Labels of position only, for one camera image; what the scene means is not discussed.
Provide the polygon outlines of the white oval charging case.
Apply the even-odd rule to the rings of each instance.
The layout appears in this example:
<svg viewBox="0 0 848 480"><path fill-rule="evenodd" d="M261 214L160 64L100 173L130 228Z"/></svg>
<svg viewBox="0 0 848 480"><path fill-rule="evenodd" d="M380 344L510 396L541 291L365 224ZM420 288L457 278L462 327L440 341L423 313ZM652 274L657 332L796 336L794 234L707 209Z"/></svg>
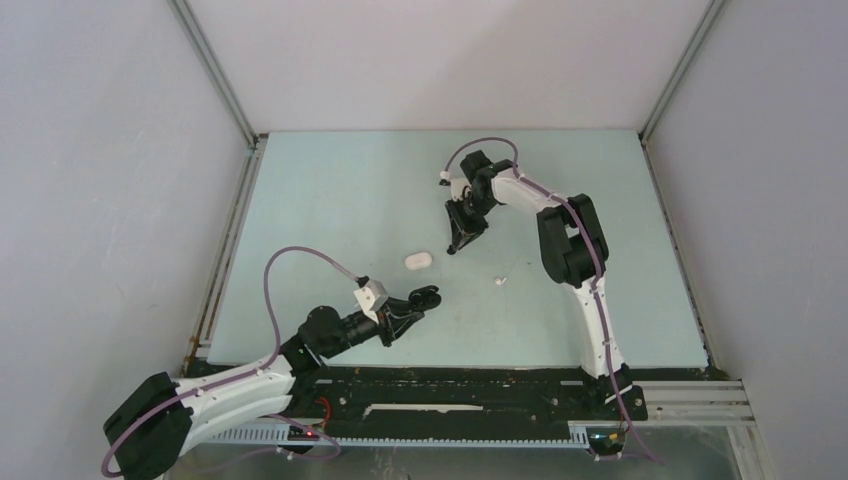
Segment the white oval charging case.
<svg viewBox="0 0 848 480"><path fill-rule="evenodd" d="M430 267L433 263L433 256L426 251L421 251L408 255L404 259L404 266L410 271L419 271Z"/></svg>

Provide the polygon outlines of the black oval charging case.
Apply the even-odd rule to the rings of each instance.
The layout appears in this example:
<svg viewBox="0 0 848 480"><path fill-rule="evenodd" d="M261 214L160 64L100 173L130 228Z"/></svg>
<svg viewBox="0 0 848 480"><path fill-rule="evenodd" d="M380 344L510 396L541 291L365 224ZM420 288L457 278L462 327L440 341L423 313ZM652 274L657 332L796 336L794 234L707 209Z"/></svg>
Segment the black oval charging case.
<svg viewBox="0 0 848 480"><path fill-rule="evenodd" d="M407 301L411 311L426 312L437 308L442 302L442 297L437 286L427 285L411 291Z"/></svg>

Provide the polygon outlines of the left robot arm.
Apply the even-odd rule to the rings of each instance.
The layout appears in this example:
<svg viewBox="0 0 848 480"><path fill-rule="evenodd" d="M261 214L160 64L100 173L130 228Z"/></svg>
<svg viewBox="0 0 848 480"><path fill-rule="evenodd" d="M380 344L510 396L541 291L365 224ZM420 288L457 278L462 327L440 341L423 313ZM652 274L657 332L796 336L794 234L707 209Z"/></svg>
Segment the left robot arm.
<svg viewBox="0 0 848 480"><path fill-rule="evenodd" d="M341 316L330 306L318 306L273 355L204 377L149 376L104 423L110 448L102 474L155 479L225 430L285 410L297 417L308 414L324 360L372 338L390 346L440 303L436 289L423 288L405 300L390 297L371 313Z"/></svg>

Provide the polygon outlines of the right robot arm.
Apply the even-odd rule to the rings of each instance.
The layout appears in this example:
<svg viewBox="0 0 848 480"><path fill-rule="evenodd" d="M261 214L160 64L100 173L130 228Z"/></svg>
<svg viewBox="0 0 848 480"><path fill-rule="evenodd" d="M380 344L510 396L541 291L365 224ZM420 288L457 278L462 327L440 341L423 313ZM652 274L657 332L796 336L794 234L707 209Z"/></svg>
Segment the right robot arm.
<svg viewBox="0 0 848 480"><path fill-rule="evenodd" d="M596 418L615 411L631 424L638 397L610 322L605 292L609 249L591 198L552 192L521 173L515 162L493 162L482 151L468 154L460 168L459 176L448 167L439 174L440 185L451 195L445 203L451 230L448 254L479 238L497 206L532 216L542 266L572 295L581 315L583 408Z"/></svg>

